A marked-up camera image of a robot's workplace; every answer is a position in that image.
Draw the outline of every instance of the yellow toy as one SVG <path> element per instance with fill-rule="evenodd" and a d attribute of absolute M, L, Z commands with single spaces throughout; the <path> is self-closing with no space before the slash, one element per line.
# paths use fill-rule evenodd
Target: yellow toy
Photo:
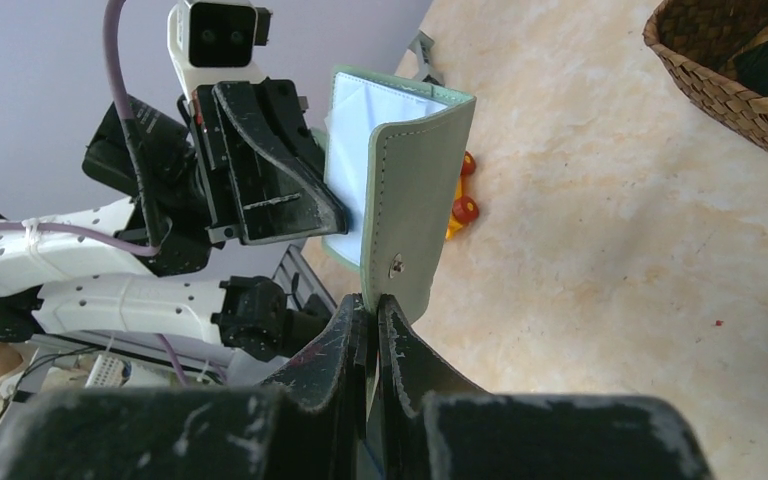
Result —
<path fill-rule="evenodd" d="M 461 176 L 458 177 L 458 185 L 455 189 L 455 203 L 452 205 L 452 214 L 449 216 L 449 228 L 446 229 L 446 240 L 478 218 L 478 204 L 469 195 L 464 194 L 466 177 L 473 173 L 475 173 L 475 158 L 471 153 L 465 152 Z"/>

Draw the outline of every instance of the white robot arm segment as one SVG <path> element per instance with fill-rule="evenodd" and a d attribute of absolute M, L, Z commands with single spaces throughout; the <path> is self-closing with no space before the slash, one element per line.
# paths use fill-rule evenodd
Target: white robot arm segment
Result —
<path fill-rule="evenodd" d="M 34 221 L 76 225 L 112 236 L 127 227 L 134 211 L 132 200 L 123 198 L 104 207 Z M 26 232 L 0 232 L 0 297 L 97 274 L 151 275 L 128 252 L 69 233 L 34 232 L 33 222 L 28 225 Z"/>
<path fill-rule="evenodd" d="M 32 312 L 49 334 L 116 330 L 179 335 L 222 345 L 211 316 L 222 311 L 219 281 L 181 282 L 129 275 L 82 278 L 42 287 Z"/>

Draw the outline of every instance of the wicker basket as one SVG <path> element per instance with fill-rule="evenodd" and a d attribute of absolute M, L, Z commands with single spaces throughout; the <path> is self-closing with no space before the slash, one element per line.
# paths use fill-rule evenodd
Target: wicker basket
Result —
<path fill-rule="evenodd" d="M 767 28 L 768 0 L 665 0 L 643 37 L 694 105 L 768 151 L 768 97 L 729 73 Z"/>

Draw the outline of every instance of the stitching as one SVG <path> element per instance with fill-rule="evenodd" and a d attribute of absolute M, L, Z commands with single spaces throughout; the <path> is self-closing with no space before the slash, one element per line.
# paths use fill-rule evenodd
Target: stitching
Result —
<path fill-rule="evenodd" d="M 417 134 L 421 134 L 421 133 L 430 132 L 432 130 L 435 130 L 437 128 L 440 128 L 440 127 L 448 124 L 449 122 L 453 121 L 454 119 L 455 119 L 455 117 L 452 116 L 452 117 L 447 118 L 445 121 L 442 121 L 442 122 L 438 123 L 437 125 L 435 125 L 433 127 L 426 128 L 425 130 L 415 130 L 415 131 L 412 131 L 412 132 L 396 133 L 396 134 L 390 135 L 390 136 L 388 136 L 387 138 L 384 139 L 384 146 L 382 147 L 382 149 L 384 150 L 384 156 L 381 157 L 381 169 L 379 170 L 379 174 L 381 175 L 381 181 L 378 183 L 378 212 L 375 214 L 375 228 L 374 228 L 375 236 L 372 239 L 372 252 L 371 252 L 371 255 L 370 255 L 370 257 L 371 257 L 370 258 L 371 264 L 370 264 L 369 268 L 370 268 L 371 271 L 373 271 L 373 272 L 377 271 L 376 270 L 376 261 L 375 261 L 375 259 L 376 259 L 376 254 L 378 253 L 378 232 L 380 231 L 380 226 L 381 226 L 381 214 L 382 214 L 382 212 L 384 210 L 384 178 L 386 176 L 386 170 L 387 170 L 387 144 L 390 143 L 390 140 L 392 140 L 393 138 L 396 138 L 396 137 L 407 137 L 407 136 L 410 136 L 410 135 L 417 135 Z M 378 290 L 377 275 L 371 275 L 370 277 L 371 278 L 370 278 L 369 288 L 372 291 L 377 291 Z"/>
<path fill-rule="evenodd" d="M 331 107 L 328 109 L 328 115 L 334 111 L 334 89 L 337 87 L 337 75 L 331 76 Z M 327 135 L 326 138 L 328 141 L 325 142 L 325 148 L 323 148 L 323 150 L 325 150 L 325 168 L 322 169 L 323 182 L 326 178 L 328 178 L 328 154 L 330 153 L 329 150 L 331 149 L 331 131 L 328 125 L 325 125 L 325 134 Z"/>
<path fill-rule="evenodd" d="M 390 88 L 397 88 L 399 90 L 408 90 L 408 91 L 420 94 L 422 96 L 428 95 L 428 91 L 423 90 L 423 89 L 419 89 L 419 88 L 415 88 L 415 87 L 411 87 L 409 85 L 401 85 L 401 84 L 390 82 L 390 81 L 387 81 L 387 80 L 380 80 L 380 79 L 370 80 L 370 79 L 367 79 L 367 78 L 360 78 L 360 77 L 356 77 L 356 76 L 353 76 L 353 75 L 345 73 L 345 72 L 340 72 L 337 75 L 335 75 L 334 76 L 334 80 L 333 80 L 334 83 L 336 83 L 336 81 L 337 81 L 336 79 L 337 79 L 338 76 L 344 76 L 344 77 L 348 78 L 349 80 L 352 80 L 352 81 L 354 81 L 356 83 L 362 83 L 364 85 L 368 85 L 368 86 L 379 88 L 379 89 L 384 89 L 385 87 L 390 87 Z M 436 85 L 431 85 L 431 91 L 432 91 L 432 94 L 434 96 L 436 96 L 436 97 L 445 98 L 447 100 L 452 100 L 454 102 L 463 100 L 463 97 L 458 97 L 458 96 L 455 96 L 455 95 L 447 94 L 445 90 L 443 90 L 440 87 L 437 87 Z"/>

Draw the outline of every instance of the wallet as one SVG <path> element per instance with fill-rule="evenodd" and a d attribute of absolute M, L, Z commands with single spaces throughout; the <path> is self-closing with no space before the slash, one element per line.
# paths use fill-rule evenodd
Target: wallet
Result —
<path fill-rule="evenodd" d="M 360 274 L 371 313 L 382 295 L 410 323 L 428 308 L 475 104 L 430 83 L 336 69 L 325 184 L 346 205 L 349 231 L 322 244 Z"/>

